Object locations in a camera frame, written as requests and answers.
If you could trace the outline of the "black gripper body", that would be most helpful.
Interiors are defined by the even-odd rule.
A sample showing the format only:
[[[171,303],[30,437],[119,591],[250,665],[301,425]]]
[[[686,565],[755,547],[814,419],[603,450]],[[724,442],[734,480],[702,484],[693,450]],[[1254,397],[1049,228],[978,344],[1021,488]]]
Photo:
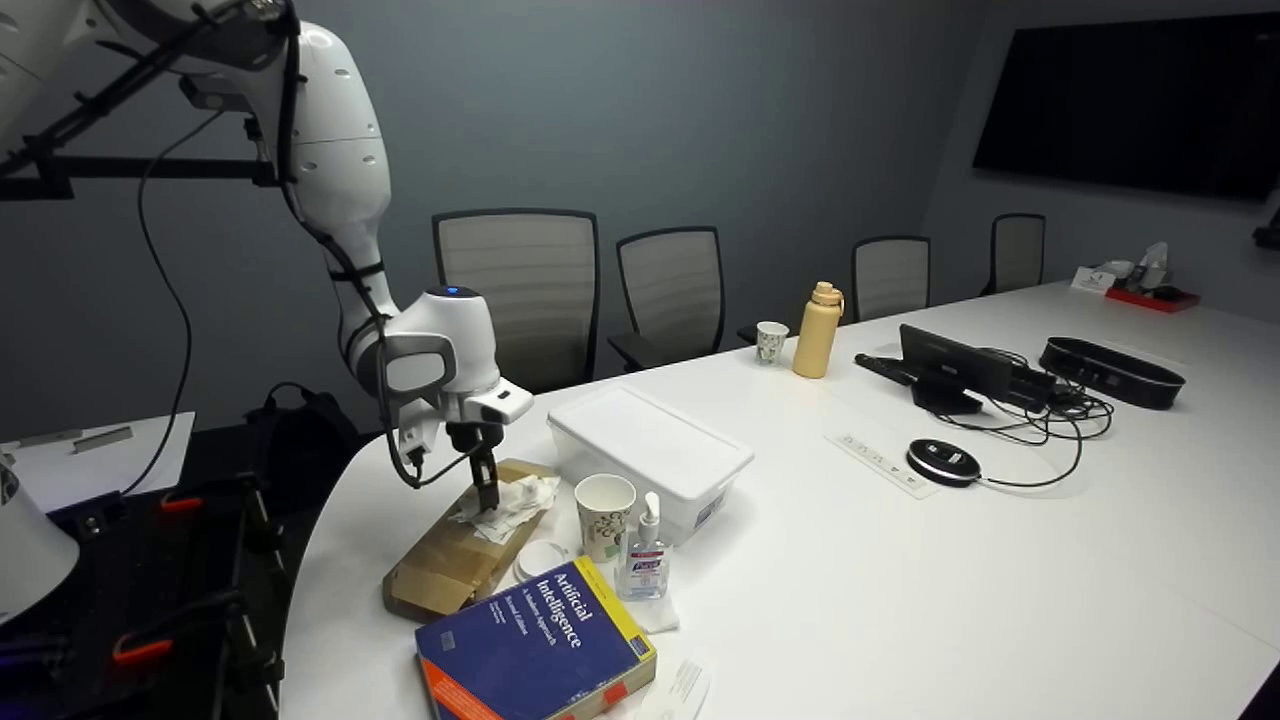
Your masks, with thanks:
[[[505,443],[505,419],[502,416],[448,419],[448,442],[461,458],[493,458]]]

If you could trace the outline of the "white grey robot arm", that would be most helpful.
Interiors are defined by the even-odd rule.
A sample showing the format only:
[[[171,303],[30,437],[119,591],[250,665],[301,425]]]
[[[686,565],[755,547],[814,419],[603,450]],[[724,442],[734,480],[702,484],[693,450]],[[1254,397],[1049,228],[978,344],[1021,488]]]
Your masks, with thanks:
[[[480,291],[391,300],[376,106],[354,47],[294,0],[0,0],[5,196],[67,196],[61,148],[162,71],[176,71],[197,110],[250,117],[258,170],[328,257],[337,347],[382,410],[395,477],[436,484],[428,458],[448,437],[493,514],[497,443],[533,397],[502,373]]]

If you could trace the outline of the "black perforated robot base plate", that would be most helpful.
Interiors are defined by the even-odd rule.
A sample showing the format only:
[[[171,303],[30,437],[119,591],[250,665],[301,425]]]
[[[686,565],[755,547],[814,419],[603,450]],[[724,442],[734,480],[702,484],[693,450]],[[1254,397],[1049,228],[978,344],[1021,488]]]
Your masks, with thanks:
[[[0,720],[277,720],[280,646],[264,608],[274,526],[250,484],[201,515],[164,493],[110,497],[53,515],[81,543],[72,575],[0,629]],[[118,667],[119,638],[176,638],[170,659]]]

